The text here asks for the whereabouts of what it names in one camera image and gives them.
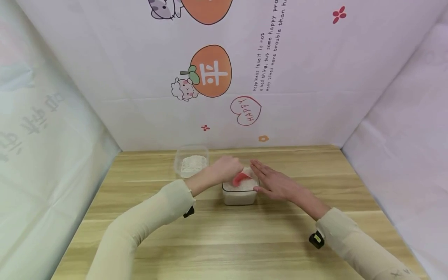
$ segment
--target pink scoop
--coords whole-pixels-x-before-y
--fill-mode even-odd
[[[250,177],[249,175],[241,172],[241,173],[239,173],[238,175],[235,176],[235,178],[232,181],[232,185],[234,187],[238,187],[242,180],[247,180],[247,179],[252,179],[252,177]]]

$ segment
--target beige sleeve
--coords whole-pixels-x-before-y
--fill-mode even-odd
[[[325,242],[366,280],[418,280],[409,268],[333,208],[317,221]]]
[[[194,202],[190,189],[177,180],[120,215],[106,229],[86,279],[131,279],[134,253],[140,243],[185,214]]]

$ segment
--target orange fruit illustration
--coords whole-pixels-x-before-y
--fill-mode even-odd
[[[190,67],[196,67],[199,81],[194,88],[207,97],[223,95],[232,81],[232,66],[226,51],[218,45],[209,45],[200,49],[191,59]]]
[[[182,0],[182,4],[196,21],[212,25],[225,17],[232,0]]]

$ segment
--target plastic container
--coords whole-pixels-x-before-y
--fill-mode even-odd
[[[260,185],[260,180],[251,174],[251,177]],[[235,190],[230,182],[222,184],[224,204],[225,205],[252,205],[256,198],[257,192],[254,190]]]
[[[206,159],[205,168],[209,165],[208,149],[204,145],[185,145],[177,149],[176,157],[174,158],[174,172],[182,178],[190,178],[200,170],[194,172],[185,172],[182,170],[182,162],[185,158],[192,155],[200,155]]]

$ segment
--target wooden table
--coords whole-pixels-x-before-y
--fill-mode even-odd
[[[173,151],[119,154],[52,279],[84,279],[106,227],[176,179]],[[311,189],[423,279],[413,258],[341,151],[334,146],[211,151],[256,158]],[[361,279],[328,246],[309,242],[314,221],[286,202],[258,196],[226,206],[220,186],[197,197],[196,214],[151,234],[138,248],[133,279]]]

